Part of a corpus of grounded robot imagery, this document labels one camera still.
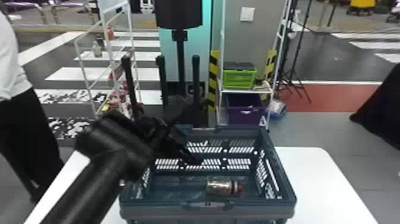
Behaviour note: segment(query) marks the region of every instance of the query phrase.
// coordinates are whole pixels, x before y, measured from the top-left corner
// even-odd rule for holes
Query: yellow and black striped pole
[[[276,50],[269,50],[267,54],[267,59],[265,61],[265,69],[264,69],[264,80],[269,83],[272,83],[273,72],[275,68],[275,58],[276,58]],[[266,100],[268,94],[261,94],[261,100]]]
[[[208,111],[215,111],[215,102],[217,100],[218,91],[218,60],[220,58],[219,51],[211,51],[210,53],[210,72],[208,79]]]

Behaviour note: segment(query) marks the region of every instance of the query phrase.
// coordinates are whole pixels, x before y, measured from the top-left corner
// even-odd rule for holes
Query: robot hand
[[[179,116],[186,110],[179,110]],[[120,181],[137,181],[156,158],[201,164],[186,149],[185,135],[172,117],[167,124],[144,115],[131,121],[106,114],[77,137],[76,150],[90,158],[42,223],[100,223],[121,191]]]

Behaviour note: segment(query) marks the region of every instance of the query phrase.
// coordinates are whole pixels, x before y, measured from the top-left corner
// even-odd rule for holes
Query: light switch
[[[255,8],[242,7],[242,11],[240,12],[240,20],[241,21],[253,21],[254,20],[254,10],[255,10]]]

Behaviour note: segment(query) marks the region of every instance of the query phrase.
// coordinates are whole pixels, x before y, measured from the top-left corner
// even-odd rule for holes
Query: person
[[[3,13],[0,27],[0,152],[37,202],[64,163],[39,99],[18,64],[17,39]]]

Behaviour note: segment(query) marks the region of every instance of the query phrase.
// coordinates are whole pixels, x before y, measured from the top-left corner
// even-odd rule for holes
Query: canned food
[[[243,185],[238,181],[216,181],[208,180],[206,186],[207,194],[222,196],[237,196],[243,191]]]

